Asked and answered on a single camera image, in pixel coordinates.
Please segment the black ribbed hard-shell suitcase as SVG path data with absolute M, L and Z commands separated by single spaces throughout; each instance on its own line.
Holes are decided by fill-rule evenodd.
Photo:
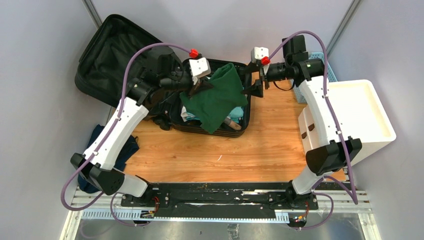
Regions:
M 124 72 L 130 58 L 140 49 L 156 43 L 162 43 L 134 22 L 122 15 L 109 15 L 84 50 L 77 67 L 75 85 L 83 93 L 111 106 L 118 107 L 122 94 Z M 211 75 L 227 63 L 233 63 L 237 73 L 246 64 L 220 59 L 208 59 Z M 188 72 L 189 59 L 182 61 L 171 47 L 160 46 L 142 53 L 132 64 L 128 84 L 133 79 L 146 80 L 154 84 L 158 77 L 176 77 L 176 72 Z M 243 88 L 250 86 L 251 75 L 239 75 Z M 182 132 L 209 134 L 201 128 L 201 121 L 181 118 L 183 103 L 180 93 L 166 92 L 158 105 L 152 108 L 146 120 L 152 119 L 161 129 L 169 131 L 171 126 Z M 214 133 L 215 136 L 240 137 L 247 129 L 251 113 L 251 97 L 246 96 L 248 104 L 243 108 L 243 119 L 239 121 L 241 130 L 234 130 L 222 123 Z

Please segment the dark green garment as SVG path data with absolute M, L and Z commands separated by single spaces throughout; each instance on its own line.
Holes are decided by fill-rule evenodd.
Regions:
M 214 71 L 208 82 L 213 86 L 193 96 L 181 92 L 179 98 L 186 110 L 199 118 L 200 127 L 209 134 L 219 129 L 236 107 L 248 104 L 237 69 L 229 62 Z

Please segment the light blue plastic basket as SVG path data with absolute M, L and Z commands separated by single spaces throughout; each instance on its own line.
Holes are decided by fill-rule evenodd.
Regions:
M 324 54 L 322 52 L 312 52 L 312 53 L 305 52 L 305 54 L 306 53 L 308 56 L 309 63 L 312 63 L 312 68 L 316 69 L 316 70 L 315 69 L 310 70 L 309 75 L 312 78 L 315 78 L 315 77 L 322 78 L 324 74 L 324 67 L 322 66 L 321 68 L 319 68 L 319 66 L 320 66 L 320 63 L 322 64 L 325 60 Z M 330 83 L 334 83 L 338 81 L 329 63 L 327 64 L 327 79 Z M 295 84 L 295 81 L 293 79 L 290 79 L 289 81 L 293 86 L 293 91 L 294 91 L 294 95 L 297 102 L 300 104 L 306 104 L 307 101 L 305 97 L 303 96 L 303 94 L 301 93 L 300 88 Z

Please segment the white three-drawer storage unit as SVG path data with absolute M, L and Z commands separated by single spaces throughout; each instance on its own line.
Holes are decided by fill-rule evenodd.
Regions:
M 322 77 L 299 86 L 307 105 L 298 117 L 304 152 L 338 142 L 336 124 L 324 96 L 339 122 L 343 138 L 360 139 L 362 148 L 351 158 L 355 165 L 396 139 L 396 133 L 373 84 L 366 79 L 328 82 L 324 92 Z

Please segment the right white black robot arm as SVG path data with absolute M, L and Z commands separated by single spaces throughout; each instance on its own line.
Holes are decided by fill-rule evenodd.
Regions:
M 263 91 L 271 82 L 292 80 L 307 102 L 311 122 L 306 132 L 316 132 L 316 146 L 305 153 L 306 167 L 288 183 L 284 200 L 292 209 L 298 209 L 312 198 L 316 187 L 332 174 L 347 168 L 350 188 L 338 180 L 337 183 L 358 204 L 357 191 L 352 174 L 352 160 L 362 149 L 359 138 L 344 132 L 330 98 L 329 56 L 319 36 L 307 30 L 293 33 L 269 52 L 266 47 L 254 47 L 246 74 L 258 73 L 254 84 L 242 91 L 243 94 L 262 98 Z

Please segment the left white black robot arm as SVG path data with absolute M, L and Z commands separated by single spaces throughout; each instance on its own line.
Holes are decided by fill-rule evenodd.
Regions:
M 160 79 L 157 84 L 135 81 L 129 85 L 130 69 L 136 58 L 158 47 L 174 47 L 188 53 L 190 57 L 188 79 L 186 81 Z M 151 185 L 141 177 L 126 174 L 115 168 L 119 152 L 139 122 L 148 116 L 152 107 L 159 103 L 152 99 L 154 94 L 192 90 L 211 71 L 207 58 L 194 48 L 187 49 L 172 43 L 154 43 L 138 50 L 126 65 L 117 110 L 97 139 L 82 154 L 73 154 L 70 163 L 75 167 L 75 172 L 69 180 L 72 181 L 76 176 L 81 176 L 97 187 L 102 194 L 132 195 L 140 206 L 149 206 L 153 201 L 153 193 L 148 189 Z

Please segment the light teal folded garment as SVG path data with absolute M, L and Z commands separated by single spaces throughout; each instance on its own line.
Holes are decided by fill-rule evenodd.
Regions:
M 200 118 L 197 117 L 196 115 L 192 114 L 189 112 L 189 114 L 191 115 L 190 120 L 188 121 L 199 121 Z M 227 116 L 228 118 L 231 118 L 233 121 L 235 121 L 236 123 L 239 123 L 239 121 L 241 121 L 244 117 L 244 109 L 240 106 L 235 107 Z

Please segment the white folded garment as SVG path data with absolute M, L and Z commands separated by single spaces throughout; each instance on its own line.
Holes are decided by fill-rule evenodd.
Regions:
M 187 111 L 187 109 L 186 109 L 186 107 L 185 107 L 185 106 L 182 106 L 180 116 L 181 116 L 181 118 L 182 118 L 182 120 L 183 120 L 184 122 L 187 122 L 187 121 L 188 121 L 188 120 L 190 120 L 190 118 L 191 118 L 191 115 L 190 115 L 190 113 Z

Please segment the dark blue cloth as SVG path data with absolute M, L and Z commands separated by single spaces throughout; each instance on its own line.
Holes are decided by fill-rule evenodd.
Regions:
M 104 129 L 104 126 L 97 124 L 94 129 L 92 130 L 92 133 L 90 135 L 90 138 L 88 140 L 88 144 L 86 147 L 90 147 L 94 141 L 97 139 L 97 137 L 100 135 L 102 130 Z M 125 144 L 123 145 L 122 149 L 120 150 L 117 159 L 114 164 L 114 168 L 120 171 L 124 171 L 126 168 L 126 162 L 130 159 L 131 156 L 133 156 L 138 150 L 138 138 L 130 135 L 128 139 L 126 140 Z M 79 188 L 88 194 L 94 194 L 99 192 L 100 190 L 95 187 L 93 184 L 89 183 L 87 180 L 85 180 L 80 175 L 77 177 L 77 182 L 79 185 Z

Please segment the right aluminium frame post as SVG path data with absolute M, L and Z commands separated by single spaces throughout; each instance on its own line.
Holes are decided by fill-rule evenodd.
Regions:
M 359 6 L 361 5 L 362 0 L 352 0 L 350 2 L 350 5 L 348 6 L 346 12 L 344 13 L 341 21 L 339 22 L 336 30 L 334 31 L 326 49 L 328 54 L 330 55 L 331 52 L 334 50 L 334 48 L 336 47 L 338 41 L 340 40 L 340 38 L 342 37 L 342 34 L 344 33 L 344 31 L 347 29 L 350 21 L 353 19 L 355 13 L 357 12 Z

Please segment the aluminium frame post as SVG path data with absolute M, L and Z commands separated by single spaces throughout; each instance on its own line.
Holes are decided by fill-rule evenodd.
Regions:
M 93 1 L 92 0 L 82 0 L 82 3 L 84 5 L 84 7 L 86 8 L 88 15 L 92 19 L 96 28 L 97 29 L 100 28 L 103 21 L 102 21 L 102 18 L 100 17 L 100 15 L 99 15 L 94 3 L 93 3 Z
M 355 13 L 357 12 L 359 6 L 361 5 L 362 0 L 352 0 L 350 2 L 350 5 L 348 6 L 346 12 L 344 13 L 341 21 L 339 22 L 336 30 L 334 31 L 326 49 L 328 54 L 330 55 L 331 52 L 334 50 L 334 48 L 336 47 L 338 41 L 340 40 L 340 38 L 342 37 L 342 34 L 344 33 L 344 31 L 347 29 L 350 21 L 353 19 Z

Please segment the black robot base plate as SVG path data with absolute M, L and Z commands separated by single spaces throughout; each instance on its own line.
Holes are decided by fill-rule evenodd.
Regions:
M 125 194 L 122 207 L 153 208 L 156 217 L 271 220 L 276 210 L 318 210 L 316 196 L 289 197 L 288 182 L 154 183 L 142 197 Z

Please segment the left aluminium frame post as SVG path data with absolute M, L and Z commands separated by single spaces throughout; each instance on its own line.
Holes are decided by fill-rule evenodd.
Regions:
M 84 5 L 84 7 L 86 8 L 88 15 L 92 19 L 96 28 L 97 29 L 100 28 L 103 21 L 102 21 L 102 18 L 100 17 L 100 15 L 99 15 L 94 3 L 93 3 L 93 1 L 92 0 L 82 0 L 82 3 Z

